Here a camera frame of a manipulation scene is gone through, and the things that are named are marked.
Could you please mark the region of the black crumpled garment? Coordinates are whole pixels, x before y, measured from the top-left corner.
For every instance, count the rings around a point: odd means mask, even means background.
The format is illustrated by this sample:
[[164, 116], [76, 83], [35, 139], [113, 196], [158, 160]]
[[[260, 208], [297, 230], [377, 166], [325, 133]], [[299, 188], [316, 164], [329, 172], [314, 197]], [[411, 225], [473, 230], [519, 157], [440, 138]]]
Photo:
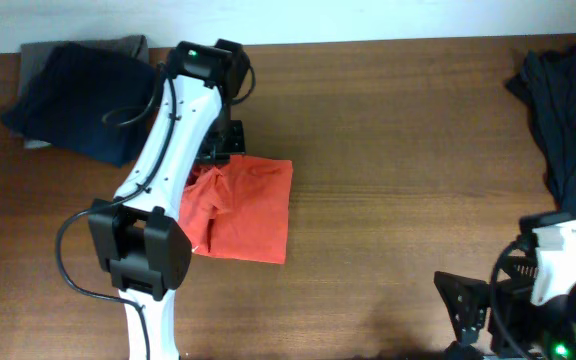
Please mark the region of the black crumpled garment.
[[531, 133], [558, 209], [576, 217], [576, 45], [528, 52], [506, 88], [530, 109]]

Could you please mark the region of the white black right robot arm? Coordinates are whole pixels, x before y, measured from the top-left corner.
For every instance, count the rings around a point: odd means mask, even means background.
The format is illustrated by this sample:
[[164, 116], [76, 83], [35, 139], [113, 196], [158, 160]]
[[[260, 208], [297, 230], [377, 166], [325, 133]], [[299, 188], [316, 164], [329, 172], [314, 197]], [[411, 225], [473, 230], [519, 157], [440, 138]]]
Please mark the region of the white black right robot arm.
[[448, 311], [455, 340], [446, 359], [576, 359], [576, 280], [572, 288], [531, 302], [537, 260], [504, 256], [493, 272], [508, 277], [483, 280], [437, 271], [434, 285]]

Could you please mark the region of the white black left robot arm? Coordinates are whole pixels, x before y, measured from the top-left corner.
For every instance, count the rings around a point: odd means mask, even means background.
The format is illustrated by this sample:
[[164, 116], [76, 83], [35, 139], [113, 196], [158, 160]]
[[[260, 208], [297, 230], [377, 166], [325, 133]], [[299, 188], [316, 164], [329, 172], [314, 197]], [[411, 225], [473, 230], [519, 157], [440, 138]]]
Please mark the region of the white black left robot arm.
[[221, 165], [245, 152], [243, 124], [231, 108], [253, 79], [240, 43], [187, 41], [159, 65], [140, 118], [155, 119], [145, 145], [112, 200], [96, 199], [88, 216], [101, 269], [126, 310], [132, 359], [177, 359], [174, 302], [192, 256], [178, 221], [192, 168]]

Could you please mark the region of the red soccer t-shirt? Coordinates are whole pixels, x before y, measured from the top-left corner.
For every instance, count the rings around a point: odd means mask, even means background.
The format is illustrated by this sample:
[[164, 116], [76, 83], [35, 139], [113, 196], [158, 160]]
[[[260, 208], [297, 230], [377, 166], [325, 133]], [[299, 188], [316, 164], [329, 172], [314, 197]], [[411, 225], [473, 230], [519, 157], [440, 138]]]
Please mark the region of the red soccer t-shirt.
[[293, 164], [234, 155], [191, 170], [179, 225], [192, 252], [212, 258], [283, 264]]

